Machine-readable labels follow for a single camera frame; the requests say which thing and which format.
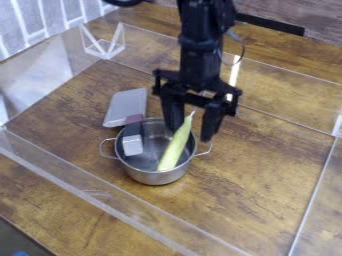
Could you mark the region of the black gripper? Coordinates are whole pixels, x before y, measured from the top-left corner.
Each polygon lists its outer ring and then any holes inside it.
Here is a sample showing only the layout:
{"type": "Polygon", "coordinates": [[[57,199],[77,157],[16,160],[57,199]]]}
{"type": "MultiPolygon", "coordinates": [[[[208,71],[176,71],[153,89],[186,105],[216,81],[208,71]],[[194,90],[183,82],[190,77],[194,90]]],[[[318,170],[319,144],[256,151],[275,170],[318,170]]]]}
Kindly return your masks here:
{"type": "Polygon", "coordinates": [[[176,131],[184,122],[184,105],[204,109],[200,140],[208,142],[218,133],[224,115],[236,114],[242,90],[220,79],[223,39],[212,48],[180,46],[180,70],[153,71],[152,94],[160,97],[167,127],[176,131]]]}

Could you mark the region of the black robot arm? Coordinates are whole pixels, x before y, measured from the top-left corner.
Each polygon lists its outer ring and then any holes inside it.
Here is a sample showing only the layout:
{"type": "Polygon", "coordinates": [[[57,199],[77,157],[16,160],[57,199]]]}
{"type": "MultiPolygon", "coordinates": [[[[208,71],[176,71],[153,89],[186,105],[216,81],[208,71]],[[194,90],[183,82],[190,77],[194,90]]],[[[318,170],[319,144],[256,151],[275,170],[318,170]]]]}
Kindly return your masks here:
{"type": "Polygon", "coordinates": [[[179,34],[180,70],[153,70],[152,94],[160,97],[167,127],[183,124],[184,105],[204,109],[200,140],[218,133],[226,115],[236,114],[242,90],[220,79],[223,34],[234,26],[232,0],[176,0],[182,30],[179,34]]]}

